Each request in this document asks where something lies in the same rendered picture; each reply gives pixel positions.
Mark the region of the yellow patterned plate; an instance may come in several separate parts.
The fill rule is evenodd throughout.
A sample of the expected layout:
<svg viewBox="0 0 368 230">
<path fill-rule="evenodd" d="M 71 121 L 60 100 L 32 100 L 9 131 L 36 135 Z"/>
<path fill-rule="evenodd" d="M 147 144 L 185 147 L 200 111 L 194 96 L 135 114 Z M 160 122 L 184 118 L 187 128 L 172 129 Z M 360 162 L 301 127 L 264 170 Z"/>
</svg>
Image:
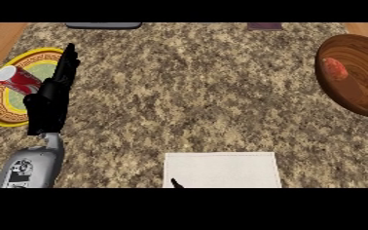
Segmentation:
<svg viewBox="0 0 368 230">
<path fill-rule="evenodd" d="M 18 55 L 0 67 L 0 127 L 29 123 L 26 95 L 36 93 L 42 82 L 55 73 L 64 51 L 39 48 Z"/>
</svg>

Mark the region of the dark grey flat appliance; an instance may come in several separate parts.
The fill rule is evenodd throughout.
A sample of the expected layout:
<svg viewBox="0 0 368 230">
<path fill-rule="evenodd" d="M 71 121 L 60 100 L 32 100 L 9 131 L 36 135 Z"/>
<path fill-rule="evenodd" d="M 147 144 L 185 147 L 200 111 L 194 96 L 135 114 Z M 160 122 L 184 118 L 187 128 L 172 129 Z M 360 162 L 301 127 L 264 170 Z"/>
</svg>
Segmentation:
<svg viewBox="0 0 368 230">
<path fill-rule="evenodd" d="M 142 22 L 67 22 L 74 29 L 138 29 Z"/>
</svg>

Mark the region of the dark purple flat object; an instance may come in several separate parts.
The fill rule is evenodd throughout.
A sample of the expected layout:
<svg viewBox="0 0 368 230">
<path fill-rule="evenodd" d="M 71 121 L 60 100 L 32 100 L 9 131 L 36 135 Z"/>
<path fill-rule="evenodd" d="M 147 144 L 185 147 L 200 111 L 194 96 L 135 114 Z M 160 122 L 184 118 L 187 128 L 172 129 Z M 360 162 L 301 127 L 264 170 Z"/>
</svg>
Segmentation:
<svg viewBox="0 0 368 230">
<path fill-rule="evenodd" d="M 281 30 L 283 24 L 280 22 L 250 22 L 247 24 L 249 30 Z"/>
</svg>

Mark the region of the red can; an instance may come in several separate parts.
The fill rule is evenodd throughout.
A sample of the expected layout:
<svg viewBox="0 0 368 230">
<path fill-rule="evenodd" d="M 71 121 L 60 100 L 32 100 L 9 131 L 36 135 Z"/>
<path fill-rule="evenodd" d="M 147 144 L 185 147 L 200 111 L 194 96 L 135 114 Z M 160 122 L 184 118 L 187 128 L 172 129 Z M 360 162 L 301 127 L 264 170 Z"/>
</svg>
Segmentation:
<svg viewBox="0 0 368 230">
<path fill-rule="evenodd" d="M 27 96 L 37 93 L 42 81 L 18 66 L 9 65 L 0 69 L 0 84 Z"/>
</svg>

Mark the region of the white placemat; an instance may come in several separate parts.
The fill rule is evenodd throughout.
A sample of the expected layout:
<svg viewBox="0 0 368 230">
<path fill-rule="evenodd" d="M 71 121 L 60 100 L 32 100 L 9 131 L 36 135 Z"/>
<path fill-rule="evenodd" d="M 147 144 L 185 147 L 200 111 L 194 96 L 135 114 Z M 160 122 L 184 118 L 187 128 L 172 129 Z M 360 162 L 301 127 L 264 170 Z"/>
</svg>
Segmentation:
<svg viewBox="0 0 368 230">
<path fill-rule="evenodd" d="M 168 153 L 163 187 L 281 188 L 274 152 Z"/>
</svg>

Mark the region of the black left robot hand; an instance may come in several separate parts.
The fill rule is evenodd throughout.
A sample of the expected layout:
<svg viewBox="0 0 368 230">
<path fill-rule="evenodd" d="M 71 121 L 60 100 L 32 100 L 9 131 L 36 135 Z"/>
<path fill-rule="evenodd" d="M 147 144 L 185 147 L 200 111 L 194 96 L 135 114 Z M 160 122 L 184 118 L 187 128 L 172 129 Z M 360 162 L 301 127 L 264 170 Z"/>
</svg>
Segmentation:
<svg viewBox="0 0 368 230">
<path fill-rule="evenodd" d="M 58 133 L 66 125 L 70 91 L 79 69 L 76 45 L 68 44 L 51 78 L 46 78 L 36 94 L 24 98 L 29 116 L 29 135 Z"/>
</svg>

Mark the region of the brown wooden bowl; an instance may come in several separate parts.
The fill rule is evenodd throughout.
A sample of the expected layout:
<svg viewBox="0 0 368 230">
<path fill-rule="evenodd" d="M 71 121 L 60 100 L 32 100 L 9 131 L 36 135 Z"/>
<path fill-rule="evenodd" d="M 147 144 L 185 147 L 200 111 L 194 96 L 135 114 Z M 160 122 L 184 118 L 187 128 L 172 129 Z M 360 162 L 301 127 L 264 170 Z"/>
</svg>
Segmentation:
<svg viewBox="0 0 368 230">
<path fill-rule="evenodd" d="M 368 117 L 368 37 L 333 36 L 315 56 L 315 75 L 332 100 Z"/>
</svg>

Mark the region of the orange sweet potato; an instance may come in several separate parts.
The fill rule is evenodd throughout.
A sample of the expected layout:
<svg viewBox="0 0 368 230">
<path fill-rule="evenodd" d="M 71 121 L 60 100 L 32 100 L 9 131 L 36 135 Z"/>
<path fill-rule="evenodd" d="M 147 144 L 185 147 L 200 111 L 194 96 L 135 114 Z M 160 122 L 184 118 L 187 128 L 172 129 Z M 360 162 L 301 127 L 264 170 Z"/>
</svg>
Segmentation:
<svg viewBox="0 0 368 230">
<path fill-rule="evenodd" d="M 326 71 L 332 79 L 336 81 L 345 80 L 348 77 L 348 71 L 342 62 L 332 57 L 326 57 L 323 61 L 324 61 Z"/>
</svg>

